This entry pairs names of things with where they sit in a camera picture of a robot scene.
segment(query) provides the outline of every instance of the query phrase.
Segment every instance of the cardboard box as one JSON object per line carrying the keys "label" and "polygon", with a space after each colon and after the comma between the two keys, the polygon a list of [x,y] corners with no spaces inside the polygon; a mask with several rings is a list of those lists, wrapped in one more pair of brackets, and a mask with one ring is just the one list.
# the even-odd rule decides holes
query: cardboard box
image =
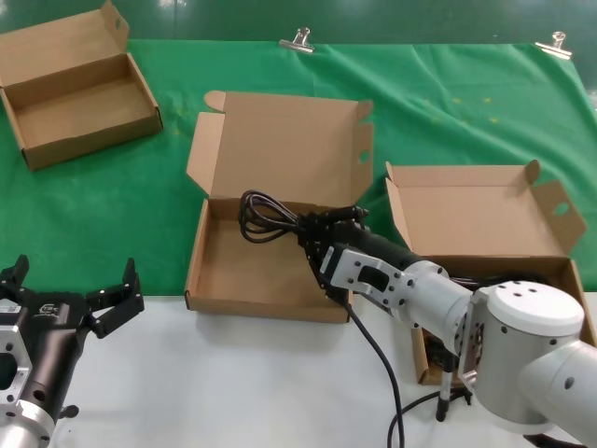
{"label": "cardboard box", "polygon": [[[587,312],[581,339],[597,341],[575,263],[566,254],[586,231],[562,184],[536,185],[540,166],[391,166],[386,187],[396,227],[409,248],[450,275],[513,271],[547,276]],[[440,383],[423,332],[412,332],[417,378]]]}
{"label": "cardboard box", "polygon": [[187,174],[209,195],[187,278],[187,308],[347,322],[315,281],[297,237],[243,239],[239,199],[258,189],[297,213],[353,204],[372,178],[371,102],[210,91]]}
{"label": "cardboard box", "polygon": [[31,170],[162,129],[158,104],[126,53],[128,35],[109,0],[0,35],[0,94]]}

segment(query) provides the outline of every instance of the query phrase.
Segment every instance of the metal binder clip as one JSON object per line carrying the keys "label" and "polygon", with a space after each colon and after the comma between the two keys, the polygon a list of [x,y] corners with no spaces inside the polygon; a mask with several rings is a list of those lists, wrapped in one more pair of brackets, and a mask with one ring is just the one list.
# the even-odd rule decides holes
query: metal binder clip
{"label": "metal binder clip", "polygon": [[311,30],[307,27],[298,28],[297,35],[295,35],[295,40],[290,42],[289,40],[282,39],[280,41],[280,47],[284,47],[286,49],[293,49],[295,51],[302,51],[303,53],[313,53],[315,49],[307,43],[307,37],[309,37],[309,33]]}
{"label": "metal binder clip", "polygon": [[549,54],[553,54],[558,58],[562,58],[565,60],[569,60],[572,57],[572,51],[566,51],[562,49],[563,40],[566,38],[566,33],[563,31],[556,31],[553,35],[553,43],[551,45],[540,44],[539,42],[535,42],[539,48]]}

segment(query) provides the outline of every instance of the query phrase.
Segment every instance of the green cloth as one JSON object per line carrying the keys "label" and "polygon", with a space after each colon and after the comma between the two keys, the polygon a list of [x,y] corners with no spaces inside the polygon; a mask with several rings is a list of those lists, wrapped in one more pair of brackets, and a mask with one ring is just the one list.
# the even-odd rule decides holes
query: green cloth
{"label": "green cloth", "polygon": [[376,180],[362,204],[392,232],[384,164],[524,164],[559,178],[590,230],[573,256],[597,289],[597,125],[572,63],[531,45],[320,45],[132,41],[163,133],[30,173],[0,115],[0,267],[27,254],[26,284],[86,291],[134,257],[146,295],[182,294],[204,194],[187,178],[210,90],[372,99]]}

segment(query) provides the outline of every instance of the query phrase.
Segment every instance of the box lid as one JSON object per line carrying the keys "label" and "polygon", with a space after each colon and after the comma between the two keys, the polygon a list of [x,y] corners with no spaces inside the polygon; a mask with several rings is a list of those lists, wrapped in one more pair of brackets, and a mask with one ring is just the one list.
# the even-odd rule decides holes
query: box lid
{"label": "box lid", "polygon": [[212,198],[259,189],[279,201],[344,206],[372,179],[372,102],[210,91],[188,175]]}
{"label": "box lid", "polygon": [[392,215],[422,256],[567,254],[587,230],[558,180],[536,185],[540,166],[391,166]]}
{"label": "box lid", "polygon": [[0,85],[91,63],[127,48],[129,24],[107,0],[97,10],[0,35]]}

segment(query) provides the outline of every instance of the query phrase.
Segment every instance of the white table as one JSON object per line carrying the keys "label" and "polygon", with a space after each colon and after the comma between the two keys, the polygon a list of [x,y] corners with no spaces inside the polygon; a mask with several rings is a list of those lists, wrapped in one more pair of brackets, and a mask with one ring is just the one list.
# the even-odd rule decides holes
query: white table
{"label": "white table", "polygon": [[[597,315],[597,294],[590,300]],[[406,329],[364,300],[355,310],[395,367],[403,405],[437,390],[416,385]],[[354,323],[201,315],[162,297],[106,339],[90,335],[64,404],[80,414],[59,422],[55,448],[381,448],[395,413]],[[444,423],[435,408],[405,415],[409,448],[531,446],[461,399]]]}

